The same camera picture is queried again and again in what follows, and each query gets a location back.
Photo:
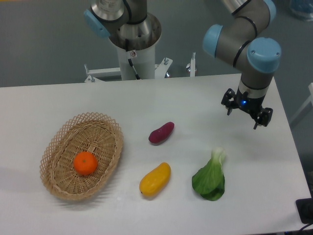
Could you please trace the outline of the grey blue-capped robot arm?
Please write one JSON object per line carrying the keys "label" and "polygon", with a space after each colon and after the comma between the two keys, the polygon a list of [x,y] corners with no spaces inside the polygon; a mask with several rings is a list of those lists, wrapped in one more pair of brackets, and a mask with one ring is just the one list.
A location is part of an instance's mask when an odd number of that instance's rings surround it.
{"label": "grey blue-capped robot arm", "polygon": [[[259,34],[275,18],[275,5],[270,0],[226,0],[224,5],[234,17],[233,24],[211,26],[202,42],[206,53],[241,72],[237,91],[227,90],[222,105],[228,112],[240,109],[249,114],[255,126],[267,126],[273,110],[262,103],[279,67],[281,47]],[[148,12],[145,0],[96,0],[84,18],[96,35],[115,46],[123,80],[165,76],[155,65],[161,25]]]}

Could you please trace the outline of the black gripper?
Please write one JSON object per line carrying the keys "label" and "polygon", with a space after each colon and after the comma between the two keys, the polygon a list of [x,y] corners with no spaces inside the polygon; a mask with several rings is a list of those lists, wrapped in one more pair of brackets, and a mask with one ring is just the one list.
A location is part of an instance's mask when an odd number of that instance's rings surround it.
{"label": "black gripper", "polygon": [[253,129],[258,126],[267,127],[271,121],[273,109],[262,106],[266,92],[247,87],[239,87],[235,93],[229,88],[223,95],[221,104],[226,107],[229,116],[233,109],[239,108],[243,112],[256,117]]}

